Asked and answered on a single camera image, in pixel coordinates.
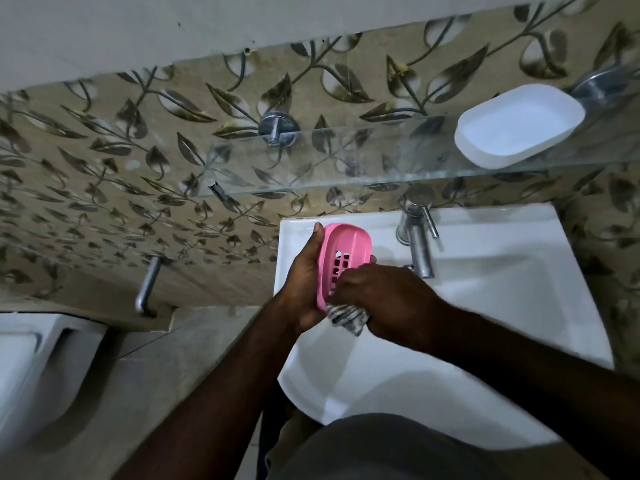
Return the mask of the person's right hand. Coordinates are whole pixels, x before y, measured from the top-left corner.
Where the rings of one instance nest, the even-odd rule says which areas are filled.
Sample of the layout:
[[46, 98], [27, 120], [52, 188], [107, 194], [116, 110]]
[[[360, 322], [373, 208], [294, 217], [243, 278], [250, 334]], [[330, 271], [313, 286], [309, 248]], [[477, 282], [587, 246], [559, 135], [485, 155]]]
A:
[[449, 306], [407, 268], [378, 264], [343, 272], [328, 302], [364, 309], [375, 336], [423, 353], [434, 352]]

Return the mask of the person's left hand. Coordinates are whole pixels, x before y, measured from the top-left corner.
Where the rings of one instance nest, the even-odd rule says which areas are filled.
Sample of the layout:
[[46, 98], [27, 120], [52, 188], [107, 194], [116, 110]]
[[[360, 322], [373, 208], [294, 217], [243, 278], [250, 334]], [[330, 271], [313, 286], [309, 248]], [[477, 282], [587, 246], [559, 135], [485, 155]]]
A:
[[[292, 339], [299, 338], [326, 316], [316, 304], [317, 272], [302, 270], [302, 250], [294, 259], [284, 286], [273, 298], [276, 314], [286, 323], [286, 334]], [[357, 306], [372, 314], [374, 295], [381, 290], [380, 271], [381, 268], [373, 264], [347, 271], [339, 279], [330, 305]]]

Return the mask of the pink soap dish tray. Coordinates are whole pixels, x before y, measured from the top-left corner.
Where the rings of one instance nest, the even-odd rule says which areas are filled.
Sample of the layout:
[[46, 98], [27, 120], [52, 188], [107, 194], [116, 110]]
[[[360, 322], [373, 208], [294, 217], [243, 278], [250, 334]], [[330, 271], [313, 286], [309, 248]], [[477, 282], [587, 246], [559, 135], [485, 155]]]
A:
[[347, 269], [371, 261], [372, 239], [363, 228], [347, 223], [324, 227], [324, 240], [317, 260], [317, 307], [326, 311], [326, 300], [338, 278]]

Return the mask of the striped cleaning cloth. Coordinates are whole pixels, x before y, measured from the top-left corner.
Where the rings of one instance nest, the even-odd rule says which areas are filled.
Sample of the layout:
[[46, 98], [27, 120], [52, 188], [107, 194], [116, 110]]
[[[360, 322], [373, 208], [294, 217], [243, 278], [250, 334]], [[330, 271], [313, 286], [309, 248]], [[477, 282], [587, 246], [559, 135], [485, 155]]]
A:
[[326, 317], [335, 328], [342, 328], [359, 337], [369, 321], [369, 313], [352, 305], [326, 305]]

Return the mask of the person's right forearm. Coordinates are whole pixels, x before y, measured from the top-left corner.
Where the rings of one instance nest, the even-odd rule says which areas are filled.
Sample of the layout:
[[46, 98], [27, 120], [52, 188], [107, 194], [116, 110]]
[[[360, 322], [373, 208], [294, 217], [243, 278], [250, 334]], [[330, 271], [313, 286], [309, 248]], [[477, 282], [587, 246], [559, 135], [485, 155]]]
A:
[[448, 305], [432, 355], [521, 407], [610, 480], [640, 475], [640, 381]]

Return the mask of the person's left forearm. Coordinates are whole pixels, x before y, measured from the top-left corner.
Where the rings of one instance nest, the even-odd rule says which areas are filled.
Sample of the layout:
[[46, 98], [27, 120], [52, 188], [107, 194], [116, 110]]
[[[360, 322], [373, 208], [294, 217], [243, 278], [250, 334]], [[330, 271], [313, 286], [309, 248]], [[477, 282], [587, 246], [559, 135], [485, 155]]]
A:
[[113, 480], [234, 480], [307, 308], [283, 291]]

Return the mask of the chrome basin tap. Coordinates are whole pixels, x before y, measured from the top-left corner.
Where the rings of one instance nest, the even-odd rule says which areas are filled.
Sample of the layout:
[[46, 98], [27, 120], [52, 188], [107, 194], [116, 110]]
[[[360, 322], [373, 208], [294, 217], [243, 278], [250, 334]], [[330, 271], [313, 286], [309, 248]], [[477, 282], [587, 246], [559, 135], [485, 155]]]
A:
[[410, 184], [401, 201], [401, 219], [396, 228], [396, 240], [409, 247], [412, 263], [409, 267], [422, 280], [435, 277], [427, 232], [432, 240], [439, 233], [430, 214], [435, 192], [428, 184]]

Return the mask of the white wash basin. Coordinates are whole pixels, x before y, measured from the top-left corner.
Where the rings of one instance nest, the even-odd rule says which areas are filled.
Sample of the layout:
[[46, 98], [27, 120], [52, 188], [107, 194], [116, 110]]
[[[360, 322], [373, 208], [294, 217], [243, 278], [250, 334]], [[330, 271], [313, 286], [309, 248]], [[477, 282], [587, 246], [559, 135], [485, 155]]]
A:
[[304, 332], [279, 373], [284, 395], [322, 425], [353, 415], [403, 416], [489, 451], [561, 437], [483, 379], [512, 363], [523, 342], [602, 369], [614, 359], [603, 321], [549, 203], [434, 211], [435, 278], [444, 309], [425, 305], [429, 353], [359, 337], [324, 319]]

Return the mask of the person's grey shirt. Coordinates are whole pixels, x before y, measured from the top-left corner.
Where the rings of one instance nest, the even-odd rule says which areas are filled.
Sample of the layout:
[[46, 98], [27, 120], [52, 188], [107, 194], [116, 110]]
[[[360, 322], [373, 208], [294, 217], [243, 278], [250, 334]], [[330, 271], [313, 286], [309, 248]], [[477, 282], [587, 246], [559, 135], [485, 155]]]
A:
[[383, 413], [321, 426], [296, 412], [265, 461], [266, 480], [608, 480], [566, 444], [490, 452]]

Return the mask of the white soap dish base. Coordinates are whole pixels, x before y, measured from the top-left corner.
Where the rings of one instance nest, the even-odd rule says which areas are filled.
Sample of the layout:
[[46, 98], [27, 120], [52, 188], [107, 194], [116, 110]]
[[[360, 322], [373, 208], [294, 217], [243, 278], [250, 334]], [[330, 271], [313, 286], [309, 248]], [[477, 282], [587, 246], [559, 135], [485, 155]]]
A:
[[582, 104], [564, 91], [528, 84], [462, 113], [454, 143], [474, 165], [502, 169], [564, 141], [585, 117]]

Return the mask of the white toilet bowl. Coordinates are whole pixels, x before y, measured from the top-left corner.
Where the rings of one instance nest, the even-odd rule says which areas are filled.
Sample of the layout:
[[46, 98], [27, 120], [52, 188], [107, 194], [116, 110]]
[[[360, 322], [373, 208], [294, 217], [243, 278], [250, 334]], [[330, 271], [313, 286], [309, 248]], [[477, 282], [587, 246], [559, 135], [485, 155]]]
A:
[[68, 411], [107, 330], [67, 314], [0, 313], [0, 457]]

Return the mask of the chrome shelf bracket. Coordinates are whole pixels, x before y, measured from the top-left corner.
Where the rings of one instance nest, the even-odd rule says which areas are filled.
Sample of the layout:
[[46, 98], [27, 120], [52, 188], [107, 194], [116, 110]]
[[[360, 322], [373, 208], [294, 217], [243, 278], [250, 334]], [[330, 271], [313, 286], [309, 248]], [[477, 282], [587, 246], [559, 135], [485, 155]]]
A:
[[628, 88], [628, 69], [615, 64], [584, 74], [568, 90], [585, 109], [612, 104]]
[[258, 135], [270, 147], [286, 148], [291, 146], [300, 133], [300, 126], [286, 112], [267, 112], [258, 122]]

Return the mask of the glass wall shelf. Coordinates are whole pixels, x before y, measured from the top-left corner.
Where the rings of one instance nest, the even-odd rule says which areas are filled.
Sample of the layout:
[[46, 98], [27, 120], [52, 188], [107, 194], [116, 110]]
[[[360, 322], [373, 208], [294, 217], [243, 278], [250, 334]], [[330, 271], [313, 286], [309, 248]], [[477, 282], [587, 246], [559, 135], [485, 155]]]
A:
[[261, 136], [212, 143], [190, 195], [276, 193], [640, 162], [640, 93], [592, 107], [567, 139], [504, 169], [483, 169], [469, 162], [454, 143], [457, 122], [456, 116], [448, 115], [320, 127], [296, 133], [290, 146], [279, 148]]

